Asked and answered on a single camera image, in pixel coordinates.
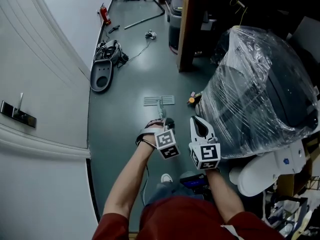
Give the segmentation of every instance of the maroon sleeve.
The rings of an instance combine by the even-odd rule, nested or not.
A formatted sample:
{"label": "maroon sleeve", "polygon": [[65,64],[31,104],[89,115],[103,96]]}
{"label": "maroon sleeve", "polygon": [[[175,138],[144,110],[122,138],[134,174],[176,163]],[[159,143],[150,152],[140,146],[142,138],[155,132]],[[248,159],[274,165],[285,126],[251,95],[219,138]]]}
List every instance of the maroon sleeve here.
{"label": "maroon sleeve", "polygon": [[102,216],[92,240],[128,240],[129,221],[117,213]]}
{"label": "maroon sleeve", "polygon": [[251,212],[240,212],[227,223],[245,240],[283,240],[284,237]]}

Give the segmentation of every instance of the red shirt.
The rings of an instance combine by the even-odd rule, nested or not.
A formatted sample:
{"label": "red shirt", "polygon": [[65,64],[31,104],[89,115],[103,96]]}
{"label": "red shirt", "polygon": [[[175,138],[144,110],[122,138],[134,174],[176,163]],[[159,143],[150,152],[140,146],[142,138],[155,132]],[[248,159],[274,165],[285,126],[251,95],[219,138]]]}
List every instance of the red shirt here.
{"label": "red shirt", "polygon": [[[175,196],[144,208],[136,240],[235,240],[223,225],[217,208],[206,200]],[[245,240],[283,240],[274,229],[250,212],[231,218],[236,233]],[[127,240],[129,221],[117,213],[102,216],[93,240]]]}

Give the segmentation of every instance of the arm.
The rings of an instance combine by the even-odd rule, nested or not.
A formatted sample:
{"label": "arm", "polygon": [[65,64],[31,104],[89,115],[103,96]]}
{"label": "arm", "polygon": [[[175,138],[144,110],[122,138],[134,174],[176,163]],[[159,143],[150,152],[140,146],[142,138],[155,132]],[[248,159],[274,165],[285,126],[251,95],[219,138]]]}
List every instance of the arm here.
{"label": "arm", "polygon": [[215,205],[225,223],[245,211],[239,196],[227,185],[217,170],[206,170],[206,175]]}
{"label": "arm", "polygon": [[[153,135],[144,139],[156,143]],[[120,214],[129,219],[130,212],[138,195],[148,159],[154,148],[140,142],[133,156],[116,179],[105,202],[103,214]]]}

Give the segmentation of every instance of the door molding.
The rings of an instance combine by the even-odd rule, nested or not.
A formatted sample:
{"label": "door molding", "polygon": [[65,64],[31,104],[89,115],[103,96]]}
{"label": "door molding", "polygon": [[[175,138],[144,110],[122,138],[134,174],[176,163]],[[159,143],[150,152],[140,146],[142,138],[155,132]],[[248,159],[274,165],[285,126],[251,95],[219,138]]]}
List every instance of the door molding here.
{"label": "door molding", "polygon": [[89,149],[64,145],[34,137],[0,124],[0,148],[7,148],[20,154],[47,158],[90,159]]}
{"label": "door molding", "polygon": [[65,49],[69,57],[75,62],[79,70],[85,75],[85,77],[90,81],[90,69],[78,55],[72,44],[69,42],[55,18],[51,14],[48,6],[44,0],[32,0],[37,11],[41,15],[43,21],[46,23],[52,34],[59,41],[61,46]]}

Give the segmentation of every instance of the person's right arm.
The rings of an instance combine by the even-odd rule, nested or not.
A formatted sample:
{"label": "person's right arm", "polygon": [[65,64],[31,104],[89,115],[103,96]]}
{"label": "person's right arm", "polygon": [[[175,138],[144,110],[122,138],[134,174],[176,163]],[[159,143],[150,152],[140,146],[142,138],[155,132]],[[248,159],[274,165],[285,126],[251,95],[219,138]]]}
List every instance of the person's right arm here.
{"label": "person's right arm", "polygon": [[215,169],[205,172],[215,205],[224,223],[227,223],[238,213],[244,212],[244,205],[239,196],[228,186],[221,174]]}

